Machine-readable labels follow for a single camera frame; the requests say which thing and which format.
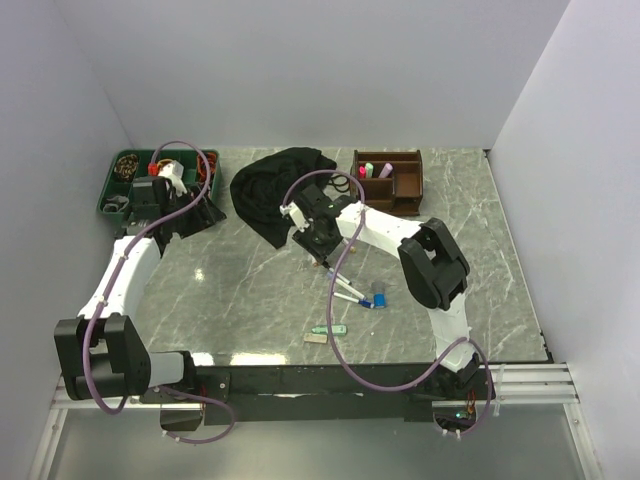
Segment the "dark blue cap marker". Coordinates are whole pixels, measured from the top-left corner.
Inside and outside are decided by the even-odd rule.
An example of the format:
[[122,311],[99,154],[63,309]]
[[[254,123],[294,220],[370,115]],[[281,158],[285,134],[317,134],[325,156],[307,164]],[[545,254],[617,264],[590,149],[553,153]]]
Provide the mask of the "dark blue cap marker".
[[354,303],[354,304],[357,304],[357,305],[360,305],[360,306],[362,306],[364,308],[367,308],[367,309],[370,309],[372,307],[372,304],[367,299],[359,299],[359,298],[352,297],[352,296],[345,295],[345,294],[338,293],[338,292],[334,292],[333,293],[333,297],[337,298],[337,299],[345,300],[345,301],[348,301],[348,302],[351,302],[351,303]]

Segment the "brown wooden desk organizer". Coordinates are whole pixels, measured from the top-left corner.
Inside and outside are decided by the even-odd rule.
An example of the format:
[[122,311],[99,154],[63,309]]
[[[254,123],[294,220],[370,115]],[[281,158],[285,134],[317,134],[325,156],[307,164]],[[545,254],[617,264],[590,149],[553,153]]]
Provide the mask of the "brown wooden desk organizer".
[[[370,162],[374,165],[374,177],[358,178],[358,168]],[[393,165],[388,178],[379,178],[385,163]],[[423,162],[419,150],[373,151],[355,150],[351,173],[364,190],[364,203],[376,210],[399,217],[415,217],[420,214],[424,194]]]

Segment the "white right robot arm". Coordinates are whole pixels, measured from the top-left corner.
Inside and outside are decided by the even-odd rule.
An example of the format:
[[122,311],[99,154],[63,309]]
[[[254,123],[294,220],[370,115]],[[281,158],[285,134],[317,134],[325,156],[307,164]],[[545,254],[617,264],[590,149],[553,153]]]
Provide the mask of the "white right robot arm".
[[296,227],[294,240],[321,264],[343,241],[347,242],[330,277],[327,325],[333,321],[333,295],[340,269],[356,241],[398,260],[409,292],[428,310],[436,360],[417,378],[397,386],[374,384],[359,376],[329,333],[329,344],[349,377],[367,389],[396,393],[418,387],[441,370],[438,385],[447,397],[460,398],[472,388],[473,376],[487,365],[487,359],[469,337],[466,289],[470,265],[442,220],[431,218],[420,223],[401,219],[371,208],[361,199],[346,195],[332,199],[315,185],[298,193],[290,188],[280,211]]

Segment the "purple pastel highlighter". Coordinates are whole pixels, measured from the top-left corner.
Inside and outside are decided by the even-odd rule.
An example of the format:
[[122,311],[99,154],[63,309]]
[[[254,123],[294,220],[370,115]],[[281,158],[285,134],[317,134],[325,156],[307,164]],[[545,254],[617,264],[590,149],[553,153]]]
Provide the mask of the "purple pastel highlighter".
[[393,165],[391,163],[385,163],[382,167],[379,178],[388,178],[393,172]]

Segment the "light blue cap marker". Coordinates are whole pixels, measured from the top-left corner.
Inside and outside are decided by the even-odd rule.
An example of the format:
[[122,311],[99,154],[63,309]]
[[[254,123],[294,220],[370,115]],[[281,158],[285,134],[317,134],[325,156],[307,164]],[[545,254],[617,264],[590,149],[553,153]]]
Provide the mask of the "light blue cap marker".
[[350,292],[355,298],[363,299],[364,295],[352,287],[348,282],[344,281],[340,276],[335,278],[335,283]]

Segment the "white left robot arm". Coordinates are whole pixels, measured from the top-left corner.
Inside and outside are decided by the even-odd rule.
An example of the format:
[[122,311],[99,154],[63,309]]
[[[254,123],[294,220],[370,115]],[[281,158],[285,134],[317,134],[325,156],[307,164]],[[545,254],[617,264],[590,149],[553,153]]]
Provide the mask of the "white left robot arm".
[[54,330],[61,375],[71,399],[137,396],[163,385],[179,402],[197,395],[200,378],[191,354],[148,351],[134,317],[171,239],[199,233],[225,217],[203,185],[189,184],[178,193],[168,178],[134,180],[96,291],[75,318],[59,321]]

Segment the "blue correction tape roll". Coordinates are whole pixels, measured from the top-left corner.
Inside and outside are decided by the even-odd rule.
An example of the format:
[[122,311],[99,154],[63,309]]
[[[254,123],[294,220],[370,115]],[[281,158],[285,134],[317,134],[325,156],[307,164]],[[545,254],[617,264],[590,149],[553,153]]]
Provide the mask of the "blue correction tape roll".
[[372,307],[374,309],[384,309],[387,307],[386,295],[384,293],[375,293],[372,299]]

